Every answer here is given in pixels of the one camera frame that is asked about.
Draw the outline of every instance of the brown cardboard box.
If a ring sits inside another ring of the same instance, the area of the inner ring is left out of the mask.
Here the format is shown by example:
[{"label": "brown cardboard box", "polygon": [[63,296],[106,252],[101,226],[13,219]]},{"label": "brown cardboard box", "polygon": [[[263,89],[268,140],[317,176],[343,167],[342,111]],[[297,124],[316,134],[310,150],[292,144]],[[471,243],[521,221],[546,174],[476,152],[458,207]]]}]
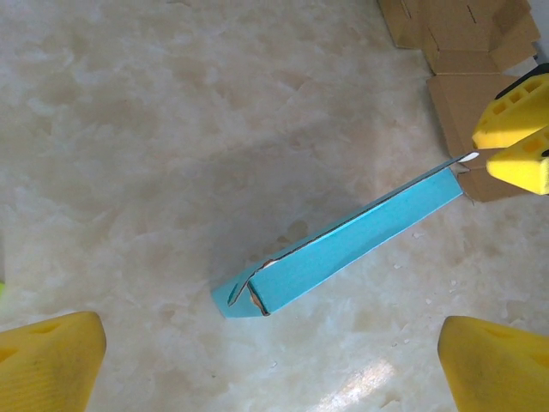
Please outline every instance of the brown cardboard box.
[{"label": "brown cardboard box", "polygon": [[436,74],[501,73],[535,54],[540,34],[523,0],[428,3],[421,43]]},{"label": "brown cardboard box", "polygon": [[[496,94],[514,80],[516,77],[504,75],[444,75],[427,81],[451,157],[475,150],[472,136],[480,116]],[[526,193],[488,174],[486,160],[497,150],[478,151],[480,155],[476,159],[464,164],[469,171],[458,175],[469,197],[489,202]]]},{"label": "brown cardboard box", "polygon": [[397,47],[421,48],[418,2],[422,0],[379,0],[379,7]]}]

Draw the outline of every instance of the floor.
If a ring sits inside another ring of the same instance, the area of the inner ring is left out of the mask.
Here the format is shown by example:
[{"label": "floor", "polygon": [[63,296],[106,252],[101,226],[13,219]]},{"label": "floor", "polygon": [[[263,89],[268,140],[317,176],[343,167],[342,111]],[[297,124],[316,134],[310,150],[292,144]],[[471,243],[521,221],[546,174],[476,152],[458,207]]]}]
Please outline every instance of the floor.
[{"label": "floor", "polygon": [[247,264],[447,159],[425,61],[374,0],[0,16],[0,326],[96,311],[88,411],[453,411],[446,316],[549,334],[535,196],[461,197],[269,318],[214,306]]}]

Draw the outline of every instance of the torn cardboard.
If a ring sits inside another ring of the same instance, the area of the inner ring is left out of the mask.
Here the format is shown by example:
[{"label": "torn cardboard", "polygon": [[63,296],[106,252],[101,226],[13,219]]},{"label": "torn cardboard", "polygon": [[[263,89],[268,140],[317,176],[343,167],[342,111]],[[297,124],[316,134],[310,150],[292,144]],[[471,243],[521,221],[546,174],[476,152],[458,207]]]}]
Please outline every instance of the torn cardboard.
[{"label": "torn cardboard", "polygon": [[[434,76],[427,81],[450,156],[475,150],[473,132],[486,106],[516,79],[504,75],[456,75]],[[477,151],[479,156],[465,164],[469,171],[458,175],[470,198],[490,202],[527,193],[488,174],[486,161],[497,149]]]},{"label": "torn cardboard", "polygon": [[457,157],[380,197],[213,291],[227,318],[268,316],[462,194]]},{"label": "torn cardboard", "polygon": [[387,28],[397,47],[421,48],[418,2],[421,0],[379,0]]},{"label": "torn cardboard", "polygon": [[421,45],[435,74],[497,74],[536,53],[532,42],[540,34],[521,0],[512,1],[521,10],[516,14],[501,1],[491,7],[480,0],[427,3]]}]

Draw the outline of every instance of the white marble surface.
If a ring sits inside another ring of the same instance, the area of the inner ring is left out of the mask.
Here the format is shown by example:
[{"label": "white marble surface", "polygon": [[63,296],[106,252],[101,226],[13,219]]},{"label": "white marble surface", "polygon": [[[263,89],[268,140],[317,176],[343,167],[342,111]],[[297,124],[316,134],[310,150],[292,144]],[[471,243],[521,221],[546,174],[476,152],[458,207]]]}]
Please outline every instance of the white marble surface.
[{"label": "white marble surface", "polygon": [[451,411],[446,316],[549,334],[534,196],[462,197],[269,318],[215,308],[446,158],[373,0],[0,0],[0,35],[0,325],[98,312],[89,411]]}]

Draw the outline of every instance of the blue cardboard box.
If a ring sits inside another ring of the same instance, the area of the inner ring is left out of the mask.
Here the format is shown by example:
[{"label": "blue cardboard box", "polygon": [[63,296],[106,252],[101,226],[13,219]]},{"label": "blue cardboard box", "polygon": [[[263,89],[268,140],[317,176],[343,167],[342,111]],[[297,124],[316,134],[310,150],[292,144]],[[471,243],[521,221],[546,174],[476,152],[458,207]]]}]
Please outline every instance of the blue cardboard box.
[{"label": "blue cardboard box", "polygon": [[460,156],[275,253],[213,291],[227,318],[268,316],[462,194]]}]

